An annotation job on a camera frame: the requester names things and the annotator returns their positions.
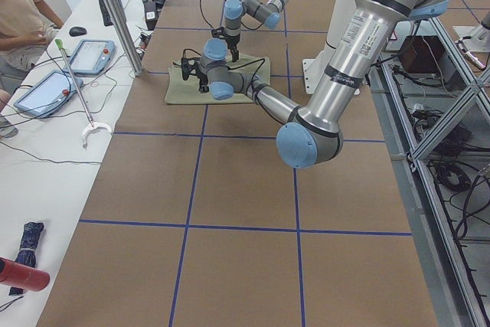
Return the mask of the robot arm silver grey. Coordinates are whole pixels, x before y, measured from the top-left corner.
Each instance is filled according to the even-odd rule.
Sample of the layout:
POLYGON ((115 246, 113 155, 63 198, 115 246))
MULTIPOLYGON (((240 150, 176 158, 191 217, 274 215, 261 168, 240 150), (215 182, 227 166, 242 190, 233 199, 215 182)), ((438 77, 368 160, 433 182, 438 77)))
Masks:
POLYGON ((402 21, 436 17, 449 0, 353 0, 355 9, 329 60, 322 64, 309 102, 301 106, 252 74, 232 71, 227 45, 212 38, 204 46, 197 69, 216 100, 241 93, 281 123, 276 146, 293 168, 308 168, 333 159, 343 144, 338 121, 364 76, 402 21))
POLYGON ((242 18, 249 15, 268 29, 279 24, 282 12, 289 0, 226 0, 224 3, 224 26, 213 31, 213 36, 227 44, 232 61, 239 59, 238 44, 241 37, 242 18))

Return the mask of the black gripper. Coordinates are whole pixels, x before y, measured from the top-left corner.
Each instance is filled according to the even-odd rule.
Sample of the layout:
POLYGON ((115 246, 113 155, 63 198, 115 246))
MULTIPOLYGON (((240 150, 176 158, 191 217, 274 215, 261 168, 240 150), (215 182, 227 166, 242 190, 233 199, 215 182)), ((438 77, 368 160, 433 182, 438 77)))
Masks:
POLYGON ((232 61, 237 62, 239 60, 239 51, 237 47, 240 42, 240 34, 225 34, 225 41, 227 43, 228 49, 231 52, 232 61))
POLYGON ((200 90, 208 90, 208 78, 207 74, 198 71, 198 79, 199 79, 199 89, 200 90))

